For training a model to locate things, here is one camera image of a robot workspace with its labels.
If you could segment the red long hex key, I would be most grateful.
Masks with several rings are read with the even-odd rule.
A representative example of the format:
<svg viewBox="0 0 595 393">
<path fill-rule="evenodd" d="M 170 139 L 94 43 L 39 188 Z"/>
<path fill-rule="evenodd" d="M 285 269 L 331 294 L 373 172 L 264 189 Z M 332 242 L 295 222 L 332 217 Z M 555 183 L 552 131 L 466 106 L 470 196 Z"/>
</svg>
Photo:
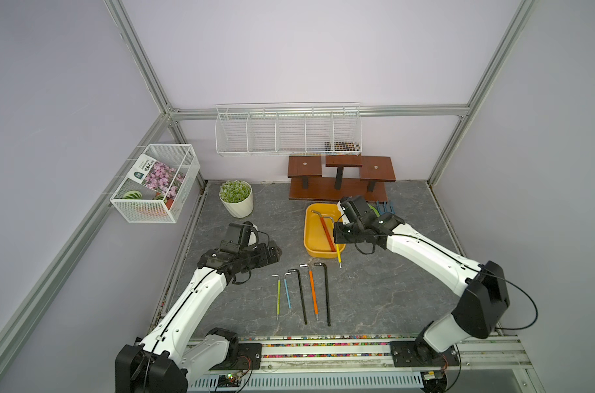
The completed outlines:
<svg viewBox="0 0 595 393">
<path fill-rule="evenodd" d="M 335 243 L 333 242 L 333 237 L 330 234 L 330 232 L 328 231 L 328 226 L 326 224 L 326 219 L 328 219 L 328 217 L 323 216 L 320 212 L 318 212 L 316 210 L 311 210 L 310 212 L 317 215 L 320 218 L 320 224 L 322 225 L 322 229 L 325 233 L 325 237 L 328 242 L 329 248 L 330 248 L 331 252 L 336 252 L 337 249 L 336 249 Z"/>
</svg>

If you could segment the yellow hex key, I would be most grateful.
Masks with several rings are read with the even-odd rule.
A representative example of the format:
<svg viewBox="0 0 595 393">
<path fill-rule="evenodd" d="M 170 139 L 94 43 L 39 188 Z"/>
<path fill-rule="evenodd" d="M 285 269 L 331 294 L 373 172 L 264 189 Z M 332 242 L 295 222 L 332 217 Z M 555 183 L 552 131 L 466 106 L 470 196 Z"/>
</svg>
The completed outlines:
<svg viewBox="0 0 595 393">
<path fill-rule="evenodd" d="M 343 268 L 343 259 L 342 259 L 342 250 L 340 248 L 340 245 L 335 243 L 335 249 L 336 249 L 336 253 L 337 253 L 337 257 L 338 257 L 339 268 L 342 269 Z"/>
</svg>

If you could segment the long black hex key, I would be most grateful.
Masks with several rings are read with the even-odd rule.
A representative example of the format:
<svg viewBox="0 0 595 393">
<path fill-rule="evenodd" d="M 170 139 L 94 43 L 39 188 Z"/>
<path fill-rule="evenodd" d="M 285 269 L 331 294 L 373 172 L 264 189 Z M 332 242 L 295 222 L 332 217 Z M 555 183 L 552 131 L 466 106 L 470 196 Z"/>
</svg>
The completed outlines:
<svg viewBox="0 0 595 393">
<path fill-rule="evenodd" d="M 332 319 L 331 319 L 331 307 L 330 307 L 330 295 L 329 295 L 329 276 L 328 276 L 328 266 L 325 263 L 315 262 L 314 265 L 316 267 L 320 267 L 324 270 L 324 277 L 325 277 L 325 307 L 326 307 L 326 321 L 327 326 L 332 326 Z"/>
</svg>

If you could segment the orange hex key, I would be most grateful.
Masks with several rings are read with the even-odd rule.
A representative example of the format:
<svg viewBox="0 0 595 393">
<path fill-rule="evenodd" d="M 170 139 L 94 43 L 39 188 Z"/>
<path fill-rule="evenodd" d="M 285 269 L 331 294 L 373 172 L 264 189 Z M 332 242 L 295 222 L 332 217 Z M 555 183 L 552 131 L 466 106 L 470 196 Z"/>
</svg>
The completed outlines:
<svg viewBox="0 0 595 393">
<path fill-rule="evenodd" d="M 318 306 L 318 301 L 317 301 L 317 296 L 316 296 L 314 271 L 312 269 L 312 266 L 308 265 L 308 264 L 300 264 L 299 267 L 306 269 L 308 271 L 309 282 L 310 282 L 310 293 L 311 293 L 311 299 L 312 299 L 312 303 L 313 303 L 313 311 L 315 314 L 315 320 L 319 320 L 320 311 L 319 311 L 319 306 Z"/>
</svg>

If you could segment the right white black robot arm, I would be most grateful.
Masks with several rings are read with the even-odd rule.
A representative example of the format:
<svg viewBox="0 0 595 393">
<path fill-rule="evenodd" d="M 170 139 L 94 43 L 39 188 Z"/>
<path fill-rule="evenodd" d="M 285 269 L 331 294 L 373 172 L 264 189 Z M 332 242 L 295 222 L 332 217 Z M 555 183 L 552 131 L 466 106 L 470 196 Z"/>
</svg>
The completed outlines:
<svg viewBox="0 0 595 393">
<path fill-rule="evenodd" d="M 335 242 L 368 243 L 400 255 L 445 284 L 459 301 L 450 313 L 429 323 L 408 350 L 413 362 L 430 365 L 470 337 L 487 339 L 510 307 L 503 268 L 478 263 L 424 236 L 392 212 L 378 213 L 363 196 L 346 196 L 337 204 Z"/>
</svg>

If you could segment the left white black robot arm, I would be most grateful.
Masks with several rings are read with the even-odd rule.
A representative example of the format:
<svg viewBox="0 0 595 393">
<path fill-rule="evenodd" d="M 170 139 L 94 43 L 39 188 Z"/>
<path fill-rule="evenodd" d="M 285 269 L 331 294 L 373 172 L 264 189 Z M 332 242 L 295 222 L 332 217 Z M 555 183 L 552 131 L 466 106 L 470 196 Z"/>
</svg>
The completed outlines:
<svg viewBox="0 0 595 393">
<path fill-rule="evenodd" d="M 140 343 L 124 346 L 115 360 L 116 392 L 186 392 L 211 368 L 238 358 L 238 336 L 215 328 L 187 353 L 187 345 L 210 305 L 238 273 L 279 262 L 270 241 L 241 246 L 223 241 L 205 252 L 189 286 Z"/>
</svg>

